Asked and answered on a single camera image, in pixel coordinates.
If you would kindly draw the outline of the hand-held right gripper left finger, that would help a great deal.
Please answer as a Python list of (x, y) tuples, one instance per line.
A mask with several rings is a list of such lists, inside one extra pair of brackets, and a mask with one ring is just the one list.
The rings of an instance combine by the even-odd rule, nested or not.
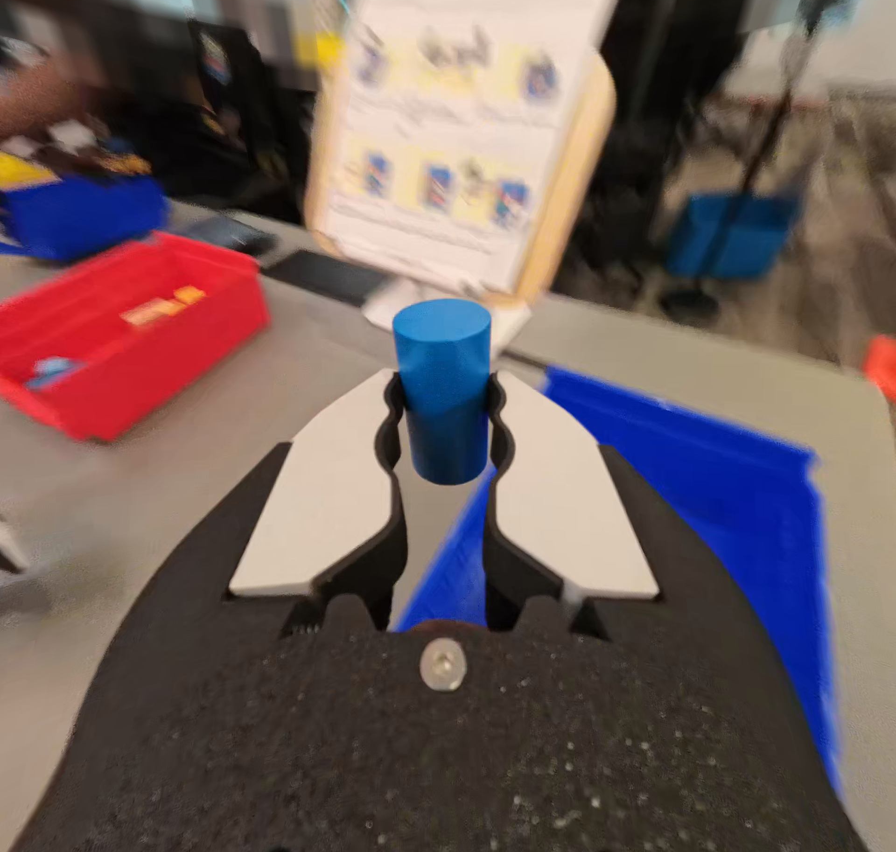
[(229, 585), (240, 598), (390, 597), (408, 558), (400, 379), (380, 371), (293, 437)]

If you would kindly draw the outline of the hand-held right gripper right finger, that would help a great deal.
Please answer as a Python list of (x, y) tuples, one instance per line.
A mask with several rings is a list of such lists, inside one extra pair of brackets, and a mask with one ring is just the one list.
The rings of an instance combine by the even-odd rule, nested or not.
[(491, 376), (488, 400), (487, 581), (511, 601), (655, 600), (658, 582), (597, 440), (513, 373)]

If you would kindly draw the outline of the blue wooden cylinder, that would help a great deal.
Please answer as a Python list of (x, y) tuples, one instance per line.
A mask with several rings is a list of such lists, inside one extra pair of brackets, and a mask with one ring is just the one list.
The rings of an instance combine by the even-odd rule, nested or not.
[(425, 342), (396, 323), (393, 338), (415, 470), (438, 486), (472, 481), (487, 461), (489, 330)]

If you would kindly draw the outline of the yellow wooden block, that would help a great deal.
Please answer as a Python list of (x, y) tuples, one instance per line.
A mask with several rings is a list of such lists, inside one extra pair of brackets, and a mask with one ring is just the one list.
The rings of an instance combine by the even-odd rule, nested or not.
[(119, 314), (119, 318), (134, 329), (147, 329), (156, 323), (181, 314), (206, 298), (204, 290), (193, 286), (176, 288), (168, 298), (152, 298)]

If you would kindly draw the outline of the red plastic bin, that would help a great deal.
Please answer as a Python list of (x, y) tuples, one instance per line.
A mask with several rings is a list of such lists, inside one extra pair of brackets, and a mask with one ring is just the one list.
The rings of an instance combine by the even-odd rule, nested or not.
[[(2, 302), (2, 400), (74, 440), (114, 441), (270, 325), (261, 279), (249, 255), (164, 232), (64, 270)], [(173, 318), (119, 318), (188, 285), (206, 298)], [(49, 356), (84, 367), (27, 388)]]

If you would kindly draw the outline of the light blue wooden cube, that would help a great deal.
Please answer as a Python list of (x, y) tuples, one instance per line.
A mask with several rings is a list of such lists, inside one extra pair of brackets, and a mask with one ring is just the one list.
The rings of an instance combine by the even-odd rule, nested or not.
[(82, 361), (65, 356), (49, 356), (36, 361), (31, 376), (25, 383), (32, 390), (40, 390), (71, 376), (84, 367)]

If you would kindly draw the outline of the black laptop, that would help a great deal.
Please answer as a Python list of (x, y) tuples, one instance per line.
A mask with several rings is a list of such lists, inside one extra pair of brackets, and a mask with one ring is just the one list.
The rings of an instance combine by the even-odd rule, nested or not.
[(354, 308), (362, 308), (391, 281), (385, 273), (309, 249), (298, 249), (263, 266), (262, 275)]

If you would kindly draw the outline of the clipboard with instruction sheet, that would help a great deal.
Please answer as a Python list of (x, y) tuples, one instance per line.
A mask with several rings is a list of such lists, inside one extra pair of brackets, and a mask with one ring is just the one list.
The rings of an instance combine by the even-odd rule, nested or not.
[(515, 290), (618, 0), (349, 0), (308, 227), (448, 289)]

